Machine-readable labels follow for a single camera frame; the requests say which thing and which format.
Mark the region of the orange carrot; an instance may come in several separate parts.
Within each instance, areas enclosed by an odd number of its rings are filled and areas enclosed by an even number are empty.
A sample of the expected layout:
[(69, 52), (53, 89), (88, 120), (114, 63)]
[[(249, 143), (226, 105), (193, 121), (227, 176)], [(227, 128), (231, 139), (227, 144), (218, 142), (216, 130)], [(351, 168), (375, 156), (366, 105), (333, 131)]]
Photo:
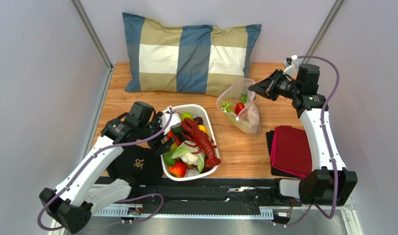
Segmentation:
[(174, 141), (177, 146), (180, 146), (182, 144), (182, 141), (179, 139), (179, 137), (173, 131), (168, 132), (167, 138), (169, 138), (169, 139), (174, 138)]

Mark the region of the green orange mango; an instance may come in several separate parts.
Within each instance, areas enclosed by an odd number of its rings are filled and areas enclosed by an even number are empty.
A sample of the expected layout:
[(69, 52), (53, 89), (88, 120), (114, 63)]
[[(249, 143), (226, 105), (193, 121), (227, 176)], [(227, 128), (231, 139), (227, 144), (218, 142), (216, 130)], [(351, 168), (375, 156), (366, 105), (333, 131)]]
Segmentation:
[(178, 148), (177, 143), (171, 145), (170, 150), (163, 154), (163, 160), (167, 166), (174, 166), (176, 163), (176, 159), (172, 159), (172, 155), (174, 151)]

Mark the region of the clear pink zip top bag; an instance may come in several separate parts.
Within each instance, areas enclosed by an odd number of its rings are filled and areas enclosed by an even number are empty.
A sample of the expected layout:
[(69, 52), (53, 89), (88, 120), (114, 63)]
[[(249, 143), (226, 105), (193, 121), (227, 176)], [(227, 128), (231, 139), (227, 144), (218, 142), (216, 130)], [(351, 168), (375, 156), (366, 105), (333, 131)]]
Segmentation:
[(254, 103), (256, 93), (249, 90), (256, 82), (249, 78), (237, 78), (223, 92), (217, 107), (228, 120), (244, 133), (256, 137), (261, 132), (259, 110)]

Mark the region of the green celery stalk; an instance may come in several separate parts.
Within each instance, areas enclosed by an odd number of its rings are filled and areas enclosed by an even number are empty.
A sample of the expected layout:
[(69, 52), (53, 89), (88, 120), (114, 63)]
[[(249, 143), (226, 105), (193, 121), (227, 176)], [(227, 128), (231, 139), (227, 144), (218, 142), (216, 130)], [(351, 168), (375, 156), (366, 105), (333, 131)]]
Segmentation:
[[(246, 105), (247, 105), (247, 98), (248, 98), (248, 96), (246, 95), (246, 94), (241, 94), (240, 95), (240, 99), (239, 99), (239, 101), (238, 102), (242, 102), (242, 103), (244, 103), (244, 105), (245, 105), (245, 109), (246, 109)], [(225, 116), (236, 126), (236, 127), (238, 127), (238, 128), (241, 128), (241, 129), (243, 129), (242, 128), (242, 125), (241, 125), (241, 113), (242, 113), (242, 111), (244, 110), (242, 110), (240, 113), (239, 113), (239, 115), (237, 116), (235, 113), (234, 113), (234, 110), (235, 110), (235, 106), (236, 106), (236, 104), (238, 103), (238, 102), (231, 102), (230, 101), (231, 100), (231, 98), (230, 98), (230, 96), (228, 96), (228, 98), (225, 100), (225, 101), (221, 101), (220, 102), (220, 104), (221, 104), (221, 108), (222, 108), (222, 112), (225, 114)]]

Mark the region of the white radish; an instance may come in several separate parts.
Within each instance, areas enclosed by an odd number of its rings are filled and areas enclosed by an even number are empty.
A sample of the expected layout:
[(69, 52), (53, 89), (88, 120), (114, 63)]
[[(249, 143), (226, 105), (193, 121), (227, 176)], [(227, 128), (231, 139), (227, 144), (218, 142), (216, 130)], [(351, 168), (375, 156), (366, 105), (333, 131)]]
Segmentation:
[(241, 113), (241, 125), (243, 131), (249, 135), (257, 136), (260, 134), (259, 111), (255, 104), (249, 105)]

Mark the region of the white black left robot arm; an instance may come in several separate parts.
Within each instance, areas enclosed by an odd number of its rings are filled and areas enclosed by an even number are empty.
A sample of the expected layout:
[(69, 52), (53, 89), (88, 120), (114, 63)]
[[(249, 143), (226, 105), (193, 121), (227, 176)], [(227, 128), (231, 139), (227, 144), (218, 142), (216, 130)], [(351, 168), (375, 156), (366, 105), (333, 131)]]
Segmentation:
[(42, 223), (42, 215), (48, 214), (59, 223), (58, 230), (66, 229), (75, 234), (81, 231), (93, 214), (130, 195), (134, 185), (131, 176), (119, 177), (114, 182), (91, 191), (101, 173), (123, 153), (124, 147), (147, 142), (153, 155), (161, 155), (170, 149), (174, 139), (162, 142), (173, 127), (181, 125), (181, 118), (171, 106), (166, 112), (144, 102), (136, 101), (129, 112), (107, 122), (90, 152), (76, 169), (54, 189), (44, 188), (40, 195), (43, 204), (37, 216), (38, 226), (45, 231), (55, 231)]

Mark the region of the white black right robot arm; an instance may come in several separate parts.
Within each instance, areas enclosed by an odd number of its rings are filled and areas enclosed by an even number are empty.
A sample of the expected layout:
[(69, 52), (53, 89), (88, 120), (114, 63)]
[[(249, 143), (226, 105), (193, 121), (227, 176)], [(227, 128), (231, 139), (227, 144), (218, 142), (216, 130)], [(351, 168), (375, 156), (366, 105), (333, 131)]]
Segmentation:
[(308, 138), (311, 173), (300, 180), (279, 179), (275, 185), (277, 193), (306, 205), (340, 207), (351, 195), (358, 178), (356, 172), (347, 169), (335, 145), (327, 99), (318, 94), (319, 77), (319, 66), (301, 64), (296, 79), (283, 70), (275, 70), (249, 86), (249, 91), (272, 101), (279, 96), (291, 99)]

